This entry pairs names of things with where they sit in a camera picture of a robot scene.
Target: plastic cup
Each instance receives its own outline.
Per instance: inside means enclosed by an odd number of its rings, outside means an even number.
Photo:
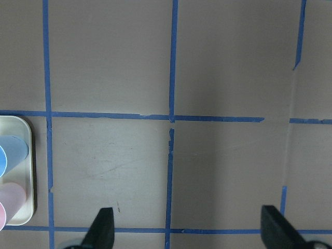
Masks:
[[[0,231],[26,202],[25,190],[17,183],[0,185]]]
[[[17,136],[0,136],[0,177],[23,161],[28,154],[25,141]]]

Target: white tray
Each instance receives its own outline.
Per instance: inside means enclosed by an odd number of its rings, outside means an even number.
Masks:
[[[0,178],[0,184],[15,182],[26,191],[26,203],[8,222],[9,226],[21,226],[27,223],[34,213],[32,135],[29,125],[15,116],[0,116],[0,135],[15,135],[23,139],[29,147],[29,154],[24,161]]]

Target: vertical blue tape strip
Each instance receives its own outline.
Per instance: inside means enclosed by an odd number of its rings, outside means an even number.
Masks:
[[[281,191],[281,202],[280,202],[280,213],[282,215],[285,215],[286,198],[287,198],[287,186],[283,186]]]
[[[54,208],[53,208],[53,167],[52,167],[52,108],[49,59],[48,0],[43,0],[43,44],[44,44],[44,76],[47,126],[47,180],[48,180],[48,223],[49,248],[54,249]]]
[[[168,169],[167,169],[165,249],[170,248],[171,212],[172,212],[172,181],[173,181],[173,150],[174,150],[174,129],[170,129]]]
[[[296,67],[298,66],[298,64],[301,61],[303,33],[304,33],[304,30],[305,30],[306,4],[307,4],[307,0],[302,0],[301,13],[300,13],[300,23],[299,23],[299,33],[298,33],[298,36],[297,36],[296,59],[295,59],[295,66],[294,66],[293,70],[296,69]]]
[[[172,9],[172,37],[171,37],[171,62],[170,62],[170,122],[174,123],[174,98],[175,98],[175,70],[176,70],[176,36],[177,36],[177,8],[178,0],[173,0]]]

